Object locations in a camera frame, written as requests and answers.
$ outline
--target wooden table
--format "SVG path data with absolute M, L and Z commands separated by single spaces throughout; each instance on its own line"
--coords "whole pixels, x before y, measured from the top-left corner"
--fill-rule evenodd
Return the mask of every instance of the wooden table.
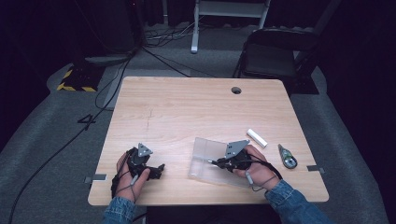
M 232 87 L 241 89 L 232 93 Z M 252 129 L 268 142 L 261 148 L 247 135 Z M 278 80 L 193 77 L 126 77 L 120 88 L 97 174 L 92 205 L 111 200 L 111 179 L 123 152 L 138 143 L 154 151 L 148 161 L 165 163 L 159 180 L 150 180 L 138 200 L 141 205 L 267 203 L 263 191 L 205 183 L 189 178 L 195 137 L 229 143 L 250 139 L 310 202 L 326 202 L 328 192 L 283 84 Z M 289 149 L 299 165 L 283 166 L 277 145 Z

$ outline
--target black cord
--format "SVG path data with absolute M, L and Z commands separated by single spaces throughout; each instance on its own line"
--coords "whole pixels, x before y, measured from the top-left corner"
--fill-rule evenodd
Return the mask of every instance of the black cord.
M 133 57 L 130 57 L 128 62 L 124 65 L 123 70 L 122 70 L 122 76 L 125 72 L 125 68 L 128 65 L 129 61 L 131 61 Z M 114 98 L 114 96 L 116 95 L 116 92 L 113 93 L 113 95 L 111 96 L 110 100 L 106 103 L 106 105 L 104 106 L 104 108 L 106 108 L 108 106 L 108 104 L 111 102 L 111 100 Z M 12 218 L 14 216 L 14 212 L 15 212 L 15 208 L 17 207 L 17 203 L 18 200 L 20 199 L 21 195 L 23 194 L 23 192 L 25 191 L 25 189 L 27 188 L 27 186 L 29 185 L 29 183 L 33 180 L 33 178 L 35 178 L 35 176 L 54 158 L 56 157 L 60 152 L 62 152 L 66 147 L 68 147 L 74 140 L 76 140 L 77 137 L 79 137 L 80 134 L 82 134 L 86 128 L 88 128 L 95 120 L 97 117 L 99 117 L 100 114 L 102 114 L 102 112 L 105 111 L 103 108 L 93 117 L 92 120 L 90 120 L 74 137 L 72 137 L 65 145 L 63 145 L 58 151 L 56 151 L 52 156 L 50 156 L 30 177 L 29 179 L 25 182 L 25 184 L 23 185 L 23 187 L 21 188 L 20 192 L 17 195 L 17 198 L 14 201 L 14 204 L 12 205 L 11 208 L 11 213 L 9 214 L 9 219 L 8 219 L 8 224 L 12 223 Z
M 116 50 L 114 50 L 114 49 L 109 48 L 109 47 L 102 41 L 102 39 L 99 38 L 99 36 L 97 35 L 97 33 L 93 30 L 93 27 L 91 26 L 91 23 L 88 21 L 88 18 L 85 16 L 85 14 L 84 14 L 84 12 L 82 11 L 81 7 L 79 6 L 77 0 L 75 0 L 74 2 L 75 2 L 75 4 L 76 4 L 76 6 L 77 6 L 79 12 L 81 13 L 82 17 L 84 18 L 85 22 L 87 22 L 88 26 L 90 27 L 91 32 L 92 32 L 93 35 L 96 37 L 96 39 L 102 44 L 102 46 L 103 46 L 104 48 L 106 48 L 106 49 L 108 49 L 108 50 L 110 50 L 110 51 L 112 51 L 112 52 L 114 52 L 114 53 L 122 53 L 122 54 L 130 53 L 130 51 L 126 51 L 126 52 L 125 52 L 125 51 L 116 51 Z
M 173 70 L 175 70 L 176 72 L 180 73 L 181 75 L 185 76 L 185 77 L 191 77 L 187 74 L 184 74 L 182 72 L 180 72 L 179 70 L 177 70 L 175 67 L 173 67 L 172 65 L 170 65 L 169 63 L 164 62 L 162 59 L 160 59 L 159 57 L 157 57 L 155 54 L 151 53 L 150 51 L 148 51 L 147 49 L 142 47 L 142 50 L 144 50 L 146 53 L 148 53 L 149 55 L 153 56 L 154 58 L 158 59 L 159 61 L 161 61 L 162 63 L 166 64 L 167 66 L 169 66 L 170 68 L 172 68 Z
M 208 75 L 208 76 L 210 76 L 210 77 L 215 77 L 215 76 L 213 76 L 213 75 L 211 75 L 211 74 L 208 74 L 208 73 L 203 72 L 203 71 L 200 71 L 200 70 L 198 70 L 198 69 L 189 67 L 189 66 L 187 66 L 187 65 L 185 65 L 185 64 L 178 63 L 178 62 L 175 62 L 175 61 L 173 61 L 173 60 L 171 60 L 171 59 L 165 58 L 165 57 L 163 57 L 163 56 L 161 56 L 161 55 L 159 55 L 159 54 L 154 54 L 154 55 L 156 55 L 157 57 L 163 58 L 163 59 L 165 59 L 165 60 L 167 60 L 167 61 L 169 61 L 169 62 L 176 63 L 176 64 L 181 65 L 181 66 L 184 66 L 184 67 L 186 67 L 186 68 L 190 68 L 191 70 L 194 70 L 194 71 L 196 71 L 196 72 L 199 72 L 199 73 Z
M 97 100 L 98 100 L 98 98 L 99 98 L 99 95 L 103 92 L 103 90 L 105 90 L 114 80 L 116 80 L 117 79 L 117 77 L 119 76 L 119 71 L 120 71 L 120 69 L 122 68 L 124 66 L 124 64 L 122 64 L 120 67 L 119 67 L 119 69 L 117 69 L 117 74 L 113 77 L 113 79 L 111 79 L 99 92 L 98 92 L 98 94 L 96 95 L 96 97 L 95 97 L 95 106 L 96 106 L 96 108 L 99 108 L 99 109 L 104 109 L 105 111 L 114 111 L 114 110 L 112 110 L 112 109 L 106 109 L 105 107 L 101 107 L 101 106 L 99 106 L 98 104 L 97 104 Z

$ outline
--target person's left hand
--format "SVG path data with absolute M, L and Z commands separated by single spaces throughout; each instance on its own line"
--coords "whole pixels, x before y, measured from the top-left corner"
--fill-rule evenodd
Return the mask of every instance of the person's left hand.
M 125 156 L 126 156 L 126 153 L 124 153 L 120 157 L 119 161 L 117 162 L 117 171 L 120 169 L 120 166 L 122 165 L 122 161 Z M 126 162 L 122 166 L 122 169 L 120 171 L 120 176 L 121 176 L 121 178 L 120 178 L 119 185 L 117 186 L 116 197 L 122 197 L 122 198 L 128 199 L 128 200 L 132 201 L 133 203 L 135 203 L 137 198 L 140 195 L 140 192 L 142 191 L 143 186 L 146 183 L 146 180 L 149 177 L 149 169 L 144 170 L 142 172 L 142 175 L 139 176 L 139 178 L 137 178 L 136 182 L 134 182 L 134 185 L 129 188 L 126 188 L 126 187 L 130 186 L 130 184 L 131 184 L 132 175 L 129 172 L 129 167 Z

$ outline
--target metal bracket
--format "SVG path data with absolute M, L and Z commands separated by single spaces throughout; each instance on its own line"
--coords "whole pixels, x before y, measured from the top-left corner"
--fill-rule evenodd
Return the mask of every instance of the metal bracket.
M 249 140 L 242 140 L 242 141 L 231 142 L 231 143 L 227 144 L 224 158 L 226 160 L 228 160 L 228 159 L 238 155 L 238 153 L 240 151 L 242 151 L 242 149 L 244 149 L 244 147 L 247 146 L 249 142 L 250 142 Z
M 93 181 L 105 181 L 107 175 L 94 175 L 93 177 L 85 176 L 84 183 L 85 184 L 91 184 Z
M 145 157 L 148 156 L 149 154 L 152 154 L 152 150 L 149 149 L 148 147 L 145 147 L 143 144 L 139 143 L 138 147 L 138 156 L 139 157 Z

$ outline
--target person's right hand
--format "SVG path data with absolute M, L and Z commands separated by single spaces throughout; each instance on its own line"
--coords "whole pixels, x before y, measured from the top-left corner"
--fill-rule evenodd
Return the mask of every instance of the person's right hand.
M 262 161 L 267 161 L 264 155 L 262 155 L 260 151 L 254 146 L 247 145 L 245 146 L 245 150 L 247 151 L 247 154 L 252 155 L 251 159 L 254 161 L 258 161 L 259 159 Z M 244 178 L 246 178 L 246 171 L 249 172 L 255 185 L 267 190 L 271 190 L 280 181 L 277 176 L 273 178 L 275 176 L 274 172 L 272 172 L 268 167 L 259 164 L 258 162 L 251 163 L 247 170 L 233 169 L 234 174 Z

